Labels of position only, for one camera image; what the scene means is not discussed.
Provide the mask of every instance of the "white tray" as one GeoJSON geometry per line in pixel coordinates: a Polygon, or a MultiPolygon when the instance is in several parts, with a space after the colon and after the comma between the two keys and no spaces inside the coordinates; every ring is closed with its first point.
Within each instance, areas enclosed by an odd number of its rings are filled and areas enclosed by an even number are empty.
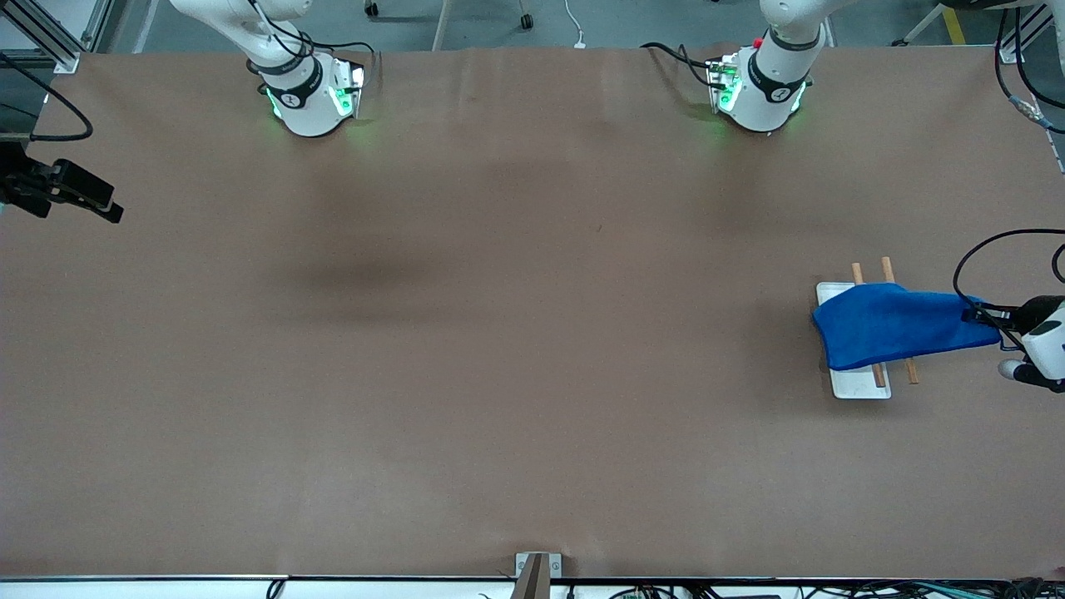
{"type": "MultiPolygon", "coordinates": [[[[854,287],[853,282],[817,284],[817,305],[820,306],[836,295],[854,287]]],[[[884,386],[878,387],[872,375],[872,367],[854,370],[829,370],[832,377],[832,393],[840,400],[888,400],[891,398],[891,382],[887,378],[887,365],[880,365],[884,372],[884,386]]]]}

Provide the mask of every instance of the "wooden chopstick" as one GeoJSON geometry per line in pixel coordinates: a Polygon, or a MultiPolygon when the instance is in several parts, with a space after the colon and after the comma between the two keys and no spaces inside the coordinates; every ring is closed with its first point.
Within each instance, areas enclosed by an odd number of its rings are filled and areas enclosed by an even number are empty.
{"type": "MultiPolygon", "coordinates": [[[[854,277],[854,285],[862,285],[865,282],[865,278],[862,276],[862,264],[858,262],[851,263],[851,275],[854,277]]],[[[887,383],[884,381],[884,370],[879,363],[872,365],[872,377],[876,382],[876,387],[884,388],[887,387],[887,383]]]]}
{"type": "MultiPolygon", "coordinates": [[[[895,269],[891,268],[891,259],[884,256],[880,259],[880,265],[884,269],[884,280],[887,282],[895,282],[895,269]]],[[[917,377],[917,362],[914,358],[906,358],[906,376],[910,377],[911,385],[917,385],[920,383],[920,378],[917,377]]]]}

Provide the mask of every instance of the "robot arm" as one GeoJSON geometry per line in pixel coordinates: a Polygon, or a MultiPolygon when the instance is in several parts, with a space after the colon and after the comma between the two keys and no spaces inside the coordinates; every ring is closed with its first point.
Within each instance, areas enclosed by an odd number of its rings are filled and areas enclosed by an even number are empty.
{"type": "Polygon", "coordinates": [[[723,56],[710,67],[715,108],[752,131],[780,128],[799,109],[806,77],[824,47],[822,23],[857,0],[760,0],[769,31],[757,48],[723,56]]]}
{"type": "Polygon", "coordinates": [[[312,0],[170,0],[179,12],[228,37],[266,82],[274,114],[297,135],[324,135],[354,116],[363,68],[314,50],[289,22],[312,0]]]}
{"type": "Polygon", "coordinates": [[[1002,360],[999,373],[1018,383],[1065,392],[1065,295],[1039,295],[1023,306],[979,304],[965,320],[1019,333],[1025,359],[1002,360]]]}

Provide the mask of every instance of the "green led light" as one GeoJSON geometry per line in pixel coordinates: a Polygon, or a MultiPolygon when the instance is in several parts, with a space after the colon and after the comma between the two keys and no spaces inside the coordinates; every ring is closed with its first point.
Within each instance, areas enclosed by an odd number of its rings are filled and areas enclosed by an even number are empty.
{"type": "Polygon", "coordinates": [[[329,91],[331,92],[329,96],[333,99],[333,103],[337,104],[337,112],[341,116],[347,116],[351,114],[353,109],[351,109],[351,101],[349,99],[350,94],[348,94],[344,90],[333,90],[332,87],[330,87],[329,91]]]}
{"type": "Polygon", "coordinates": [[[728,87],[721,92],[721,101],[718,102],[718,108],[725,112],[731,111],[736,106],[736,98],[739,96],[741,86],[740,78],[733,77],[733,80],[728,82],[728,87]]]}
{"type": "Polygon", "coordinates": [[[802,93],[806,91],[806,84],[803,83],[799,86],[799,91],[796,92],[796,101],[791,104],[791,112],[799,110],[799,101],[802,100],[802,93]]]}
{"type": "Polygon", "coordinates": [[[269,88],[266,88],[266,97],[269,98],[269,103],[274,107],[274,116],[281,118],[281,111],[277,108],[277,102],[274,100],[274,94],[271,93],[269,88]]]}

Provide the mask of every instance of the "blue towel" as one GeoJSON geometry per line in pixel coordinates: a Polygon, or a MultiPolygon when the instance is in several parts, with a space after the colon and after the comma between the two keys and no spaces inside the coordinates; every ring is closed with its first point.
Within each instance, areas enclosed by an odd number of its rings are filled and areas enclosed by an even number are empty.
{"type": "Polygon", "coordinates": [[[894,282],[857,285],[814,310],[832,370],[994,345],[998,330],[962,321],[953,293],[907,291],[894,282]]]}

